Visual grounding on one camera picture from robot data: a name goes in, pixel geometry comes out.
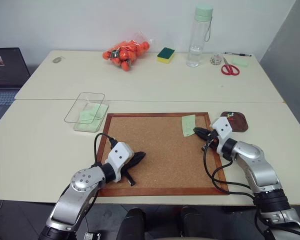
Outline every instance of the water bottle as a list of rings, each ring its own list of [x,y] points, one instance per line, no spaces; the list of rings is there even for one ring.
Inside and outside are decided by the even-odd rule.
[[[207,4],[198,4],[195,8],[194,22],[192,28],[189,53],[186,64],[189,67],[197,67],[200,64],[202,52],[204,50],[206,35],[209,32],[214,8]]]

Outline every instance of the corkboard tray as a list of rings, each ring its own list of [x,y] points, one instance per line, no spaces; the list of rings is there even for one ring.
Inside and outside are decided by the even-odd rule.
[[[197,127],[209,129],[207,112],[108,113],[103,132],[129,144],[135,152],[146,152],[146,156],[129,169],[136,181],[134,186],[123,177],[118,183],[108,183],[99,196],[225,195],[213,186],[205,172],[201,149],[205,142],[195,134],[183,136],[181,117],[187,115],[195,115]],[[110,150],[102,136],[97,159],[104,163]],[[210,173],[221,165],[219,155],[210,149]],[[226,180],[223,170],[216,178]],[[226,184],[220,186],[228,190]]]

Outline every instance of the green bottle cap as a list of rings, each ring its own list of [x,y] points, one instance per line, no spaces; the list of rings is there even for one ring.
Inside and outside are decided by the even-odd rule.
[[[210,22],[214,7],[208,4],[198,4],[195,7],[195,20],[199,22]]]

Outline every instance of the wooden frame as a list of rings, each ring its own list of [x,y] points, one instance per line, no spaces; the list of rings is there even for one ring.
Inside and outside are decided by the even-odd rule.
[[[187,115],[203,116],[206,126],[211,122],[207,112],[173,112],[173,113],[108,113],[103,132],[109,132],[111,119],[120,117],[182,117]],[[97,151],[97,159],[102,159],[107,138],[101,137],[100,145]],[[214,151],[213,158],[216,167],[221,167],[220,156]],[[226,180],[223,169],[218,171],[218,177],[221,181]],[[220,183],[222,189],[228,191],[228,185]],[[191,188],[133,188],[127,185],[127,188],[103,188],[98,194],[100,197],[118,197],[118,196],[169,196],[169,195],[227,195],[215,187],[191,187]]]

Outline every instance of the laptop keyboard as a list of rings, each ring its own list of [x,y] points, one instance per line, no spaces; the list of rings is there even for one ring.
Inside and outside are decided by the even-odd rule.
[[[0,105],[11,105],[17,92],[0,92]]]

